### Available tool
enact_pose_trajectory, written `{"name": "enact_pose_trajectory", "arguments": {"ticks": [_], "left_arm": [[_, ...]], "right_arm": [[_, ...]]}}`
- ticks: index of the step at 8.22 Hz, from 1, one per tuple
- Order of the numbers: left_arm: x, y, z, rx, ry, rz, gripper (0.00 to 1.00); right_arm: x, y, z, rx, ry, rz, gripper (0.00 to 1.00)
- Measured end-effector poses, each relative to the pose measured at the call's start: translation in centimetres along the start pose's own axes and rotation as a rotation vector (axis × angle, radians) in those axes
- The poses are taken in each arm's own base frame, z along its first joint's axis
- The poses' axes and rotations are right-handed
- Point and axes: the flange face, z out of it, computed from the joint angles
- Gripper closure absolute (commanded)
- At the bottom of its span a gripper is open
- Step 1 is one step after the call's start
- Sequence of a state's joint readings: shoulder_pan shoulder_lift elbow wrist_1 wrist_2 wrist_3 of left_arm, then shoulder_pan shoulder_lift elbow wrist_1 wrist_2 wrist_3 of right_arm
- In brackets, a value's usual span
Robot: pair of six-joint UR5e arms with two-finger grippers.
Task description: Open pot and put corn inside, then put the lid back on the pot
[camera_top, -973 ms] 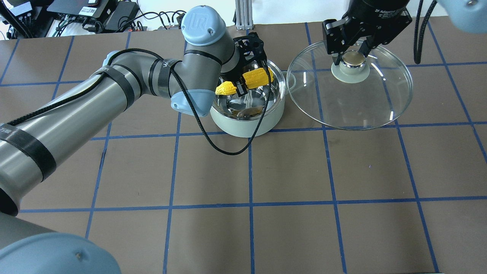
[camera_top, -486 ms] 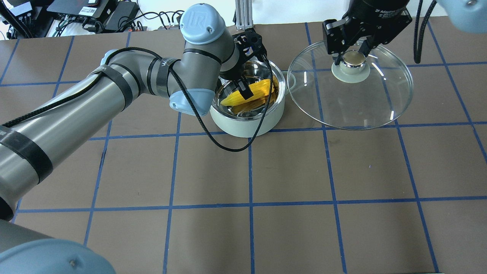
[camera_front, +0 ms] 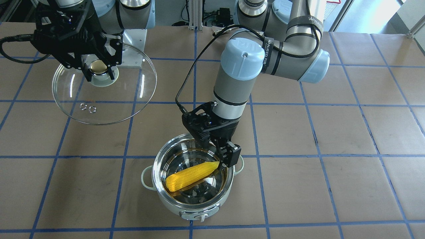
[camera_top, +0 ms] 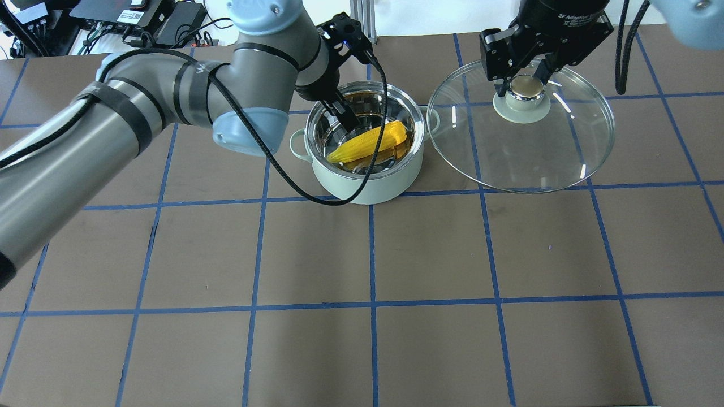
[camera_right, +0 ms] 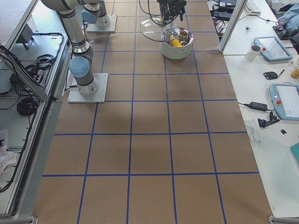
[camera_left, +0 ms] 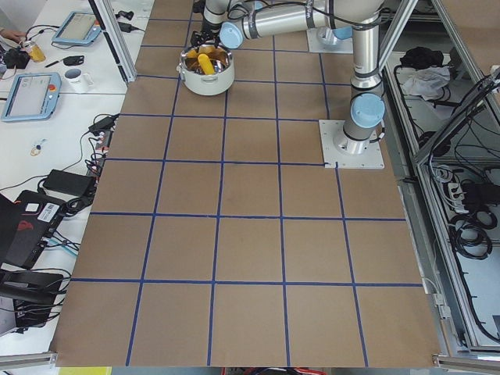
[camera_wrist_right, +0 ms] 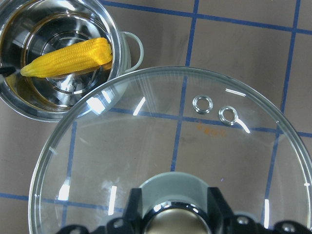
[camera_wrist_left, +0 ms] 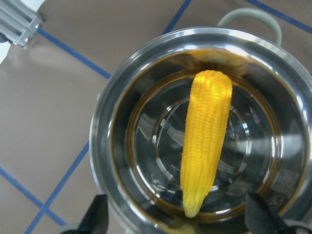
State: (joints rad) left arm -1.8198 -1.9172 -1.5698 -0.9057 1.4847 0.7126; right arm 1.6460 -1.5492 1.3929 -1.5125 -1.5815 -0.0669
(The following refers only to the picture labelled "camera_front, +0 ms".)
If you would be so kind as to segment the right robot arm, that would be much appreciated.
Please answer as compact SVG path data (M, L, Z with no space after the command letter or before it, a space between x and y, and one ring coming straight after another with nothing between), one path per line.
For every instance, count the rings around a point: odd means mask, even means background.
M31 44L51 54L65 68L80 70L88 82L96 73L85 55L106 67L100 72L113 82L113 67L123 60L123 32L155 26L153 0L40 0Z

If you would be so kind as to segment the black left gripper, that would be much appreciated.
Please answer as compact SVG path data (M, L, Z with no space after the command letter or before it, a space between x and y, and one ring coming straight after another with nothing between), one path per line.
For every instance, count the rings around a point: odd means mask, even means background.
M217 115L219 103L210 101L192 111L182 106L182 123L194 139L203 145L211 142L217 146L220 162L230 168L238 162L241 147L231 142L240 117L226 119Z

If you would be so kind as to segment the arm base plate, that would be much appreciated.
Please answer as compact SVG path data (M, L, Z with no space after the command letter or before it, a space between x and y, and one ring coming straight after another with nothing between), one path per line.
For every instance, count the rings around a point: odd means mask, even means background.
M118 67L141 68L145 57L144 52L147 36L146 29L126 29L123 31L123 54L122 63Z

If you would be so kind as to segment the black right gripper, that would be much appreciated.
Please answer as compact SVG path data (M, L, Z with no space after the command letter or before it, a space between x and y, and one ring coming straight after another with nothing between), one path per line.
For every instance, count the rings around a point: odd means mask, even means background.
M109 77L114 77L112 67L123 58L123 35L102 33L91 0L40 0L32 45L62 65L80 70L87 82L92 81L90 64L95 55L106 65Z

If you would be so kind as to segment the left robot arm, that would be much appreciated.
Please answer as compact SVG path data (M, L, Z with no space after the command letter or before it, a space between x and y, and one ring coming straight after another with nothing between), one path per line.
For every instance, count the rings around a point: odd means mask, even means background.
M175 99L182 122L203 147L214 145L222 166L234 166L241 148L232 142L246 103L260 74L317 83L327 73L330 56L320 48L325 0L237 0L235 29L221 54L211 101L188 111Z

